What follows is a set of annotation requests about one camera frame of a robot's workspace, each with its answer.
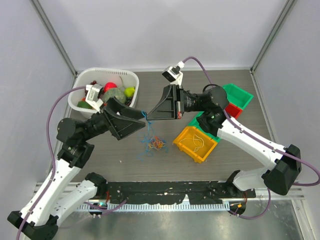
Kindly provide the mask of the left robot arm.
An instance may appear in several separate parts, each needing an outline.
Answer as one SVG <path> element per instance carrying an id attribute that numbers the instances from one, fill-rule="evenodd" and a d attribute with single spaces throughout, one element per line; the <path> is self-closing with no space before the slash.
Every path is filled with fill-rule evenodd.
<path id="1" fill-rule="evenodd" d="M 88 140 L 110 132 L 117 140 L 145 127 L 140 110 L 110 98 L 100 111 L 86 121 L 64 118 L 57 126 L 56 138 L 62 148 L 52 170 L 30 202 L 20 211 L 12 211 L 7 220 L 31 240 L 51 240 L 64 220 L 90 198 L 102 199 L 108 183 L 97 173 L 90 173 L 78 189 L 61 197 L 71 180 L 89 160 L 94 145 Z"/>

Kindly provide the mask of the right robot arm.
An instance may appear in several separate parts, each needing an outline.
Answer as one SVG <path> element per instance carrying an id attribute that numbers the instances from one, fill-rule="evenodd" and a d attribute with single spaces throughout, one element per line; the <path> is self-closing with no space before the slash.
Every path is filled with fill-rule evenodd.
<path id="1" fill-rule="evenodd" d="M 208 84 L 202 93 L 170 84 L 164 87 L 160 101 L 147 114 L 147 120 L 174 120 L 185 112 L 201 112 L 196 120 L 205 133 L 234 144 L 263 165 L 254 170 L 234 171 L 225 186 L 226 193 L 236 198 L 249 189 L 268 188 L 285 196 L 301 172 L 301 163 L 295 159 L 300 156 L 299 148 L 284 147 L 246 128 L 226 113 L 228 105 L 226 91 L 216 84 Z"/>

